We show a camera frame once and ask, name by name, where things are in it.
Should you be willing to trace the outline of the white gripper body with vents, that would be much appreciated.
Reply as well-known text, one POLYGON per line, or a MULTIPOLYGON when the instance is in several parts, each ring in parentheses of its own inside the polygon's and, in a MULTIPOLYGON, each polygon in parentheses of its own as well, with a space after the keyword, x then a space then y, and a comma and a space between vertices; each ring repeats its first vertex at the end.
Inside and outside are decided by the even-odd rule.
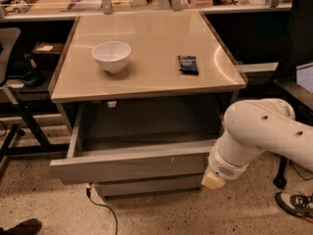
POLYGON ((208 167, 216 176, 226 180, 237 179, 247 168, 248 162, 232 147, 215 143, 208 157, 208 167))

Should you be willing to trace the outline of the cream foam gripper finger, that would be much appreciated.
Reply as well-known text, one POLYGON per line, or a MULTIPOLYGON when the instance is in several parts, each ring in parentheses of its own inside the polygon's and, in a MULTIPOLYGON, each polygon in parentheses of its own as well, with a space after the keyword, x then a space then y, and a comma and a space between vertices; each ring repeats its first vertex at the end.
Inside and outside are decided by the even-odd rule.
POLYGON ((208 167, 203 175, 201 185, 208 189, 218 189, 225 185, 225 180, 208 167))

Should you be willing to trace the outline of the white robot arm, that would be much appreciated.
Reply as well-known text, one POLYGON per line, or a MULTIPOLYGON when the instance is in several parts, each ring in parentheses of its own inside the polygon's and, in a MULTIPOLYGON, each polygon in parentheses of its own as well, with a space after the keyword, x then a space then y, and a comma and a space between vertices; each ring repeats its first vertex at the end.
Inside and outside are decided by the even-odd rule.
POLYGON ((226 110, 223 127, 202 179, 209 189, 237 179, 265 151, 313 170, 313 127, 297 121, 292 106, 284 100, 238 101, 226 110))

